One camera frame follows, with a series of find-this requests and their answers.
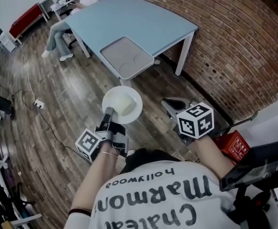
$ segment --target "white shoe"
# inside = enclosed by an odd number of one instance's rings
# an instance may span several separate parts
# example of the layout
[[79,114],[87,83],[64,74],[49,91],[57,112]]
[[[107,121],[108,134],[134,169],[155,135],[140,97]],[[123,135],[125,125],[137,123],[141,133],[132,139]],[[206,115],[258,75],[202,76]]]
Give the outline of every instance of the white shoe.
[[50,54],[50,52],[51,52],[51,51],[44,50],[44,52],[42,53],[41,57],[42,57],[42,58],[46,58],[46,57],[48,57],[48,56],[49,56],[49,54]]
[[69,59],[69,58],[72,58],[74,55],[74,53],[71,53],[71,54],[68,54],[66,56],[63,56],[63,57],[60,57],[59,60],[62,62],[62,61],[65,61],[66,59]]
[[127,152],[127,157],[130,156],[130,155],[133,155],[134,153],[135,153],[135,149],[129,150]]

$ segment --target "jeans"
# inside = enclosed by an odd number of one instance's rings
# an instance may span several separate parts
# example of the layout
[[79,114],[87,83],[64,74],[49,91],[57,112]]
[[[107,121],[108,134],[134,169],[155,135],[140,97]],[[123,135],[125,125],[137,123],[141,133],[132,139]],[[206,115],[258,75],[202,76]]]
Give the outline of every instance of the jeans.
[[70,27],[65,21],[59,21],[58,23],[51,26],[50,35],[46,47],[47,51],[53,51],[57,47],[61,56],[66,56],[72,53],[69,50],[66,42],[62,38],[62,35],[67,29],[70,29]]

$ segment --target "power strip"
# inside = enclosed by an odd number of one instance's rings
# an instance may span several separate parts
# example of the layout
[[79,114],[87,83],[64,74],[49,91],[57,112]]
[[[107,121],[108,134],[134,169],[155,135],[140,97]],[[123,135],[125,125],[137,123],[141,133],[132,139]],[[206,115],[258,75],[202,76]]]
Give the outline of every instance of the power strip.
[[44,109],[44,103],[42,101],[36,100],[34,102],[34,106],[40,108],[40,109]]

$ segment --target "bracelet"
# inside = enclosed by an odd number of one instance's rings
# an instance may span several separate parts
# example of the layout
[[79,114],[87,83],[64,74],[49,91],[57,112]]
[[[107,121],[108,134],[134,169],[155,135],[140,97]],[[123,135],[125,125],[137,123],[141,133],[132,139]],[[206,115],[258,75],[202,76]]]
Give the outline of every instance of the bracelet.
[[104,152],[104,151],[100,151],[100,153],[107,154],[107,155],[111,155],[111,156],[115,157],[116,159],[118,159],[118,156],[113,155],[113,154],[111,154],[111,153],[107,153],[107,152]]

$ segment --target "brick wall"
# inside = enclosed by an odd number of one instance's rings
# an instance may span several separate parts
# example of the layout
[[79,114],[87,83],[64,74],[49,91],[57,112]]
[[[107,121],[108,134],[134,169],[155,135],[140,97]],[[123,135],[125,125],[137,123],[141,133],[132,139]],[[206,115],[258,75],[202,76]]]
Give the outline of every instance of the brick wall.
[[[199,26],[185,71],[233,119],[278,99],[278,0],[147,0]],[[178,60],[182,44],[166,51]]]

